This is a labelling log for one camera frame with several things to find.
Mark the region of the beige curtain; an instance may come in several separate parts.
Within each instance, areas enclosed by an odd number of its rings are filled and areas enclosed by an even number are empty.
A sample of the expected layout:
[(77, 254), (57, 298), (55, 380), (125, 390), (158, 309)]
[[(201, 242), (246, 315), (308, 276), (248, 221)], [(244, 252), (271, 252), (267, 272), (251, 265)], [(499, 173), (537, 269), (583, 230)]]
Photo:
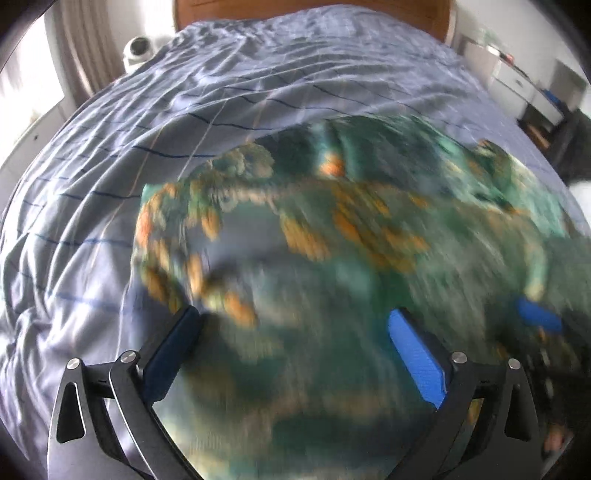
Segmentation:
[(56, 1), (46, 25), (54, 38), (58, 71), (77, 105), (123, 73), (106, 1)]

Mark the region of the green landscape print silk garment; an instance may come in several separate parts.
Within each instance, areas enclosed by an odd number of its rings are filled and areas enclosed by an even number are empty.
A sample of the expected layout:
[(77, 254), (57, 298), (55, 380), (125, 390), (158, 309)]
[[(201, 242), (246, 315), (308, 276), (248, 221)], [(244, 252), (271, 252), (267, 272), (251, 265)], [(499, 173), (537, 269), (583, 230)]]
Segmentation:
[[(184, 305), (204, 333), (157, 410), (207, 479), (381, 479), (434, 413), (394, 350), (406, 308), (478, 363), (520, 360), (542, 450), (589, 421), (590, 240), (489, 141), (349, 116), (250, 141), (144, 187), (135, 327)], [(562, 333), (524, 323), (527, 298)]]

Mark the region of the blue checked bed cover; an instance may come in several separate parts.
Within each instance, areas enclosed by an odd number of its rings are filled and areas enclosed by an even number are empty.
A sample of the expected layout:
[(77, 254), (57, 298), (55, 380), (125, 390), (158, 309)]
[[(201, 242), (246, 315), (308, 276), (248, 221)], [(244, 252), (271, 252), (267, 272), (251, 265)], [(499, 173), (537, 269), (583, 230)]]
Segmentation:
[(387, 14), (334, 5), (186, 27), (87, 101), (32, 161), (1, 228), (4, 444), (46, 475), (66, 362), (120, 350), (119, 310), (145, 184), (163, 183), (266, 131), (341, 114), (418, 113), (463, 144), (487, 138), (574, 197), (462, 59)]

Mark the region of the white round fan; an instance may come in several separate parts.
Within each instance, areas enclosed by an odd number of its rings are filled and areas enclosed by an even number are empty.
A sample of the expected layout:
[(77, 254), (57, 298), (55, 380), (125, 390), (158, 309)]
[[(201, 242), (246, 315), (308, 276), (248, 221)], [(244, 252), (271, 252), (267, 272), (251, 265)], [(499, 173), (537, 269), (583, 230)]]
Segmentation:
[(126, 74), (131, 74), (155, 54), (153, 42), (145, 36), (130, 39), (123, 48), (122, 60)]

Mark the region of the white desk with drawers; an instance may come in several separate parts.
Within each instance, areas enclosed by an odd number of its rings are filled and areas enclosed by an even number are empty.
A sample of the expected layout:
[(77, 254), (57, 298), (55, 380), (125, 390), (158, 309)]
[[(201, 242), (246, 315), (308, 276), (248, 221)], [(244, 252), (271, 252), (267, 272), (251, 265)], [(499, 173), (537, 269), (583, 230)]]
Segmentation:
[(509, 118), (533, 123), (548, 133), (564, 120), (547, 95), (494, 47), (466, 41), (463, 57), (468, 69)]

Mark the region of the black jacket on chair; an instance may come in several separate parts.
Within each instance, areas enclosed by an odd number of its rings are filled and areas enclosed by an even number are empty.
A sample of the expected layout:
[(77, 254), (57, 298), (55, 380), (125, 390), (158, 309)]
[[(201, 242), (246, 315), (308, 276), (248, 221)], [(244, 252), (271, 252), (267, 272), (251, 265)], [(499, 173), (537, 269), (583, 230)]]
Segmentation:
[(551, 133), (546, 158), (570, 186), (590, 180), (591, 120), (581, 110), (571, 112)]

